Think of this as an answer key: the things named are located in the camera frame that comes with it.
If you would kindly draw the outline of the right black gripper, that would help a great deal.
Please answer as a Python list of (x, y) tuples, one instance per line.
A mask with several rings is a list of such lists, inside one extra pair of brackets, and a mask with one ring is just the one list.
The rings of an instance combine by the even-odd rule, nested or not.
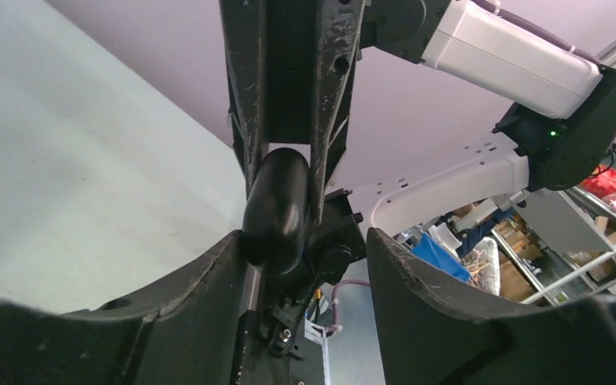
[(330, 137), (359, 45), (365, 5), (320, 1), (317, 14), (316, 1), (219, 2), (236, 129), (233, 146), (246, 194), (269, 141), (310, 142), (313, 226), (322, 219)]

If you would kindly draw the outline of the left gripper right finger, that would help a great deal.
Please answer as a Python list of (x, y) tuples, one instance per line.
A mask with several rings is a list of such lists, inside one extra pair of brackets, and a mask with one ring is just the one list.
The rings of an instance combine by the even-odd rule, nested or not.
[(616, 384), (616, 296), (511, 302), (380, 229), (367, 233), (367, 268), (388, 384)]

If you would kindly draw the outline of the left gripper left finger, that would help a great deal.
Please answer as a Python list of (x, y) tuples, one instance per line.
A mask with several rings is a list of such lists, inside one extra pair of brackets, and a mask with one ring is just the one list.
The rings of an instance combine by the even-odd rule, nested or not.
[(238, 238), (98, 310), (0, 301), (0, 384), (227, 384), (246, 269)]

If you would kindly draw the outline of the black charging case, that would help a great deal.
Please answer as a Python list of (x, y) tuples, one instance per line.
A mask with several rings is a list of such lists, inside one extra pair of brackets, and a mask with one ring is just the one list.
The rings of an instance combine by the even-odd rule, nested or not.
[(306, 237), (309, 165), (292, 148), (277, 148), (261, 162), (241, 227), (248, 263), (284, 275), (300, 262)]

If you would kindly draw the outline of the blue plastic storage bin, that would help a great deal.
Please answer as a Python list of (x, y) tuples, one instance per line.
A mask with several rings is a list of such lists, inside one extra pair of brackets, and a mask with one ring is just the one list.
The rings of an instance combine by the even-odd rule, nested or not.
[(411, 253), (462, 282), (468, 282), (471, 277), (471, 274), (452, 254), (426, 233), (422, 234), (419, 244), (411, 249)]

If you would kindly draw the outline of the cardboard boxes on shelf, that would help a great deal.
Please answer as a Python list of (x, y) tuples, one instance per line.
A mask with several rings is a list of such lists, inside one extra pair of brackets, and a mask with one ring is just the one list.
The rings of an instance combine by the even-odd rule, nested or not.
[(447, 226), (473, 283), (508, 299), (616, 294), (616, 209), (581, 188), (490, 197), (451, 212)]

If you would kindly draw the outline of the red packaged item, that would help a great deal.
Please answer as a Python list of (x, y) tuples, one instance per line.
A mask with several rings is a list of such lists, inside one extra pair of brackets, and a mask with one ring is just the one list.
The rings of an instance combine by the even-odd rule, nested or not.
[(600, 164), (579, 187), (616, 209), (616, 169)]

